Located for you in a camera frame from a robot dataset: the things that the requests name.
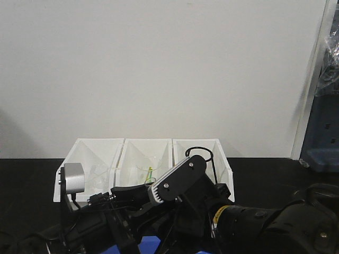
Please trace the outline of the black gripper body with heatsink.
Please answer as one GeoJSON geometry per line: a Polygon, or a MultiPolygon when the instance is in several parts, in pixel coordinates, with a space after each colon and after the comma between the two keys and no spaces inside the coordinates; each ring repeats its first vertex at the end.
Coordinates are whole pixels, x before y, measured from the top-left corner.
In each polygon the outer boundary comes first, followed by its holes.
{"type": "Polygon", "coordinates": [[[121,253],[140,253],[139,243],[153,231],[160,239],[156,253],[213,251],[212,213],[229,204],[225,183],[206,174],[200,155],[186,157],[149,184],[114,187],[114,239],[121,253]]]}

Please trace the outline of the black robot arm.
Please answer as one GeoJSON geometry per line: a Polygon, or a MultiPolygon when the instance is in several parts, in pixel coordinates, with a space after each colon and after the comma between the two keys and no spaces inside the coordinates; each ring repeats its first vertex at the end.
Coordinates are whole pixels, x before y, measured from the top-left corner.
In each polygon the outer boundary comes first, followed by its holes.
{"type": "Polygon", "coordinates": [[[60,224],[23,239],[1,241],[1,253],[140,253],[147,234],[158,237],[156,253],[218,252],[213,213],[229,204],[230,190],[206,174],[207,161],[187,157],[149,184],[114,187],[79,206],[60,170],[60,224]]]}
{"type": "Polygon", "coordinates": [[[336,185],[310,185],[281,208],[246,207],[209,178],[208,162],[187,156],[150,184],[112,189],[121,252],[136,253],[154,228],[157,253],[338,253],[336,185]]]}

